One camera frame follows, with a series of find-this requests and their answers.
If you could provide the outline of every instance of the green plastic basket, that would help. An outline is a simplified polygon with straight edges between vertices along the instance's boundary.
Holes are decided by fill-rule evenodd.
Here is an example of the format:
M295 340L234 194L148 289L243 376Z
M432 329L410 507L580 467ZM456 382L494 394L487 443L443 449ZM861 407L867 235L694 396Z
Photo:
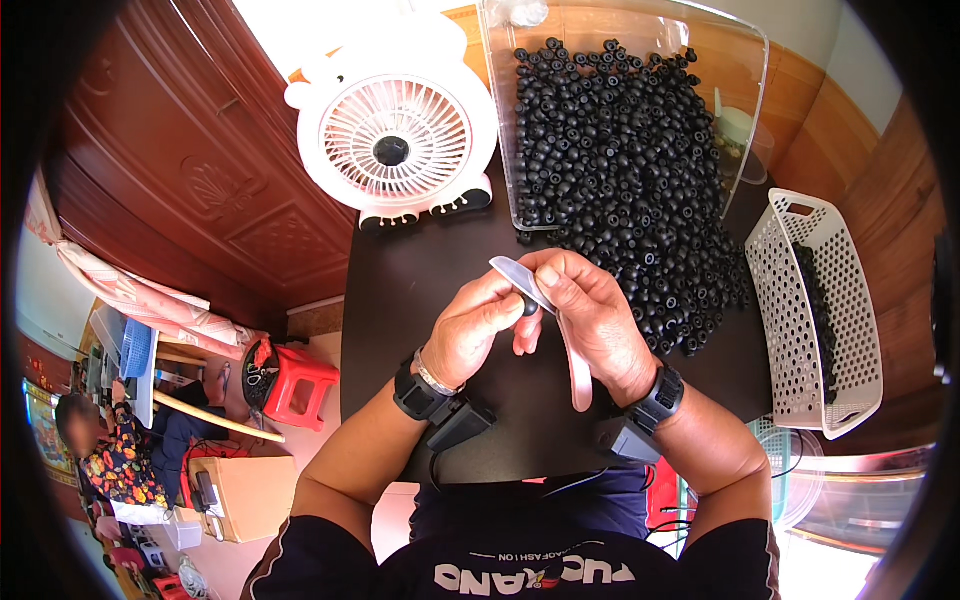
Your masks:
M760 417L747 423L751 433L756 436L770 459L770 469L776 475L790 468L790 445L794 431L784 427L777 427L768 417ZM786 510L787 493L790 490L789 473L773 480L774 522L783 517Z

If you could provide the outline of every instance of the black shirt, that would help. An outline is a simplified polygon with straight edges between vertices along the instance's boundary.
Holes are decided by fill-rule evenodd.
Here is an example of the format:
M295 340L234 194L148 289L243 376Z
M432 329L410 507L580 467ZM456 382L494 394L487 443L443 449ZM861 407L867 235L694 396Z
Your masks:
M780 552L770 523L729 523L690 544L678 561L622 534L550 523L433 537L377 566L339 525L288 519L242 598L780 598Z

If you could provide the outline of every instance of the hand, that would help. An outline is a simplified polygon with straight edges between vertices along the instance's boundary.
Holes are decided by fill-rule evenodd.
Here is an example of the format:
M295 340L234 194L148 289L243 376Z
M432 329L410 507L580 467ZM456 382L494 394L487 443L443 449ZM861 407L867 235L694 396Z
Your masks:
M580 254L559 249L533 252L519 262L536 272L540 290L570 320L572 343L613 401L625 407L649 394L660 361L636 329L616 280ZM540 317L539 311L529 319Z
M523 298L501 274L490 271L460 288L433 326L420 360L434 379L456 390L480 371L496 334L513 327L522 315ZM539 335L539 322L528 333ZM518 339L514 339L515 351Z
M127 388L124 387L122 379L114 379L112 387L112 403L113 406L116 406L120 402L127 401Z

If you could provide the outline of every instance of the floral shirt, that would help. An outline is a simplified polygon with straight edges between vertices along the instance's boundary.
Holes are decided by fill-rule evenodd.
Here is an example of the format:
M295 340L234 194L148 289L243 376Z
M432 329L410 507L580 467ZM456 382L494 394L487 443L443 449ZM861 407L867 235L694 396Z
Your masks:
M143 430L129 409L116 415L116 442L100 442L80 461L90 482L104 497L125 504L167 506L166 493L156 480L145 452Z

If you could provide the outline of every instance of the wrist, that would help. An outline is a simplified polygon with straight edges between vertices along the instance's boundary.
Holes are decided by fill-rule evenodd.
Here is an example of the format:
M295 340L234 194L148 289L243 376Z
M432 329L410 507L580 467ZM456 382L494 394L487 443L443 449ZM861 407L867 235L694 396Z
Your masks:
M459 390L461 386L466 383L465 381L457 381L453 377L450 377L449 374L444 372L444 369L441 367L442 361L436 356L435 352L433 351L433 344L429 341L420 351L420 363L423 365L423 368L430 373L430 376L445 388L450 390ZM416 365L411 365L410 368L413 369L412 372L417 372Z
M627 408L637 400L646 397L657 382L657 369L662 362L655 356L638 357L632 368L610 388L613 402L620 408Z

